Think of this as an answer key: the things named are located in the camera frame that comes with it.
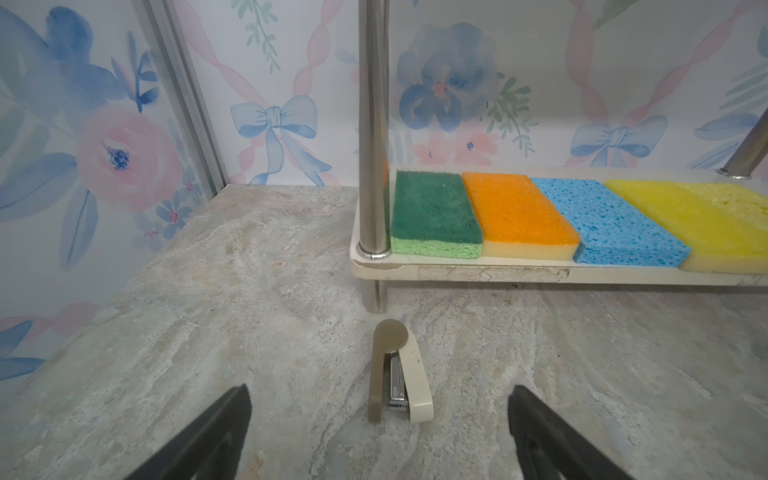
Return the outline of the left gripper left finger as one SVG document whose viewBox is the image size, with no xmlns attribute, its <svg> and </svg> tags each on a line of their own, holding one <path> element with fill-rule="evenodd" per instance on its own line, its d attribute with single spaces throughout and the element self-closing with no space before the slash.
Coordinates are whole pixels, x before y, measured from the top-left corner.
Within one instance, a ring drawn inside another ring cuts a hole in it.
<svg viewBox="0 0 768 480">
<path fill-rule="evenodd" d="M 235 478 L 251 413 L 246 385 L 227 390 L 127 478 Z"/>
</svg>

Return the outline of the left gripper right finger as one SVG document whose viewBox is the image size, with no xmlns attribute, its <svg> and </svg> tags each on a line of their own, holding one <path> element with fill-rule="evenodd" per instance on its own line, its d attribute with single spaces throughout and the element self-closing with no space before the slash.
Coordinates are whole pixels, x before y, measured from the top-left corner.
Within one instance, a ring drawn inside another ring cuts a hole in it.
<svg viewBox="0 0 768 480">
<path fill-rule="evenodd" d="M 631 479 L 527 387 L 514 387 L 507 416 L 525 479 Z"/>
</svg>

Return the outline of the blue sponge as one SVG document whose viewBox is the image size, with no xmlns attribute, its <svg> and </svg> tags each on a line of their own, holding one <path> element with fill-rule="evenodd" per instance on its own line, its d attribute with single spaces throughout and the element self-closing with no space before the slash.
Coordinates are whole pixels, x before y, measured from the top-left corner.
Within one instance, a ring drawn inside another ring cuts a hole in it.
<svg viewBox="0 0 768 480">
<path fill-rule="evenodd" d="M 679 267 L 691 248 L 594 180 L 533 183 L 579 233 L 574 261 L 585 265 Z"/>
</svg>

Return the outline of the orange sponge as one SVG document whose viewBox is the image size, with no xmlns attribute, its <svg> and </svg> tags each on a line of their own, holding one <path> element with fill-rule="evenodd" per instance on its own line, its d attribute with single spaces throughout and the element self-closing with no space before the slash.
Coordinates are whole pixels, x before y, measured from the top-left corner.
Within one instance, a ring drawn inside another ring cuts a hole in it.
<svg viewBox="0 0 768 480">
<path fill-rule="evenodd" d="M 484 257 L 571 260 L 581 238 L 525 175 L 464 172 Z"/>
</svg>

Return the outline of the green scrub sponge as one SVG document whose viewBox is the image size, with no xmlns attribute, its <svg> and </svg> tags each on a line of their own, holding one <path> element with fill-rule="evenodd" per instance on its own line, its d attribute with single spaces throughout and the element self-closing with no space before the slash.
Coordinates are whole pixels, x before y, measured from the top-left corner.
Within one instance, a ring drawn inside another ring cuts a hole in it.
<svg viewBox="0 0 768 480">
<path fill-rule="evenodd" d="M 401 255 L 476 259 L 484 242 L 462 177 L 444 172 L 397 172 L 390 233 Z"/>
</svg>

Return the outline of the yellow sponge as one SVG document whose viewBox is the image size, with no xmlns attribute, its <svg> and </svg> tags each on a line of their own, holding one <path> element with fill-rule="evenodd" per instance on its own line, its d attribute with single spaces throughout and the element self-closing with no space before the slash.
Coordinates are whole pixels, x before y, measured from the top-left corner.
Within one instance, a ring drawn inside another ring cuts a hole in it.
<svg viewBox="0 0 768 480">
<path fill-rule="evenodd" d="M 748 188 L 726 183 L 677 183 L 710 204 L 752 226 L 767 231 L 767 197 Z"/>
<path fill-rule="evenodd" d="M 690 247 L 681 269 L 724 274 L 767 272 L 767 232 L 682 185 L 616 179 L 604 185 Z"/>
</svg>

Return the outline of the white two-tier shelf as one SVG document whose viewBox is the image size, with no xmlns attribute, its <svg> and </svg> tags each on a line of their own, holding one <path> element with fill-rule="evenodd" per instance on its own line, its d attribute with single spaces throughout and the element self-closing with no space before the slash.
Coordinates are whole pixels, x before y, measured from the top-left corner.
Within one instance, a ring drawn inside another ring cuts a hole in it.
<svg viewBox="0 0 768 480">
<path fill-rule="evenodd" d="M 389 282 L 557 283 L 595 285 L 764 286 L 764 275 L 687 272 L 656 267 L 582 265 L 571 260 L 514 258 L 447 259 L 390 252 L 389 4 L 361 1 L 359 10 L 360 106 L 359 200 L 349 255 L 354 277 L 363 282 L 370 312 L 386 309 Z"/>
</svg>

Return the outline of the small cream stapler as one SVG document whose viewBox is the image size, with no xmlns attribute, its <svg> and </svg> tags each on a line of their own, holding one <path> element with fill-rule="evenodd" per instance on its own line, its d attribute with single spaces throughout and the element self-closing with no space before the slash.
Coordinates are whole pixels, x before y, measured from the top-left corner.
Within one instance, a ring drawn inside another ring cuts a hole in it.
<svg viewBox="0 0 768 480">
<path fill-rule="evenodd" d="M 434 418 L 434 403 L 415 334 L 402 322 L 385 319 L 373 334 L 368 421 L 383 420 L 386 409 L 403 411 L 411 423 Z"/>
</svg>

